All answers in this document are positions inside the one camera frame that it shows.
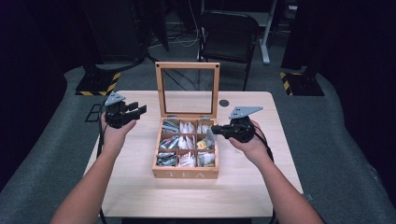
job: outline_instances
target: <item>open lid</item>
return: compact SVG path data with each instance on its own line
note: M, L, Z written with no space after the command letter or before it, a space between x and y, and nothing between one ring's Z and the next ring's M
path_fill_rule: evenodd
M219 63L156 62L155 67L163 118L216 117Z

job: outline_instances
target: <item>wooden tea box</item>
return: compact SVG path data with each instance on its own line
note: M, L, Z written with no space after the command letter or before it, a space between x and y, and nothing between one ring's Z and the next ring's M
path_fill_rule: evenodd
M216 179L219 146L205 130L216 124L219 63L156 62L161 108L152 172L156 178Z

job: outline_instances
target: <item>person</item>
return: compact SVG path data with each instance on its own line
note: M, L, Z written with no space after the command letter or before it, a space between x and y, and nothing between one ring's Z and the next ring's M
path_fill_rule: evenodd
M98 219L116 158L120 154L126 134L136 125L136 120L132 120L123 127L114 129L106 126L104 116L101 117L101 121L102 130L106 130L103 151L61 203L51 223L94 223ZM254 120L252 122L256 127L256 133L265 139L259 124ZM243 151L262 173L280 223L323 223L317 211L273 163L259 137L254 136L247 143L240 143L234 138L230 138L229 141Z

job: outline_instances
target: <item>person's right arm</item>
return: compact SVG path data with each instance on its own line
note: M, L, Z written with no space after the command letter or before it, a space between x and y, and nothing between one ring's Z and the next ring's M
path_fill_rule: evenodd
M317 211L276 167L267 153L267 148L257 136L247 143L230 138L230 143L243 151L262 173L279 223L323 223Z

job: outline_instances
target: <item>chair seat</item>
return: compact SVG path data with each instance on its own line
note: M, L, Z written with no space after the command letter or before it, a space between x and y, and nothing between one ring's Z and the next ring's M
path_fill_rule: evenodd
M238 33L213 33L206 37L203 56L212 59L247 63L252 36Z

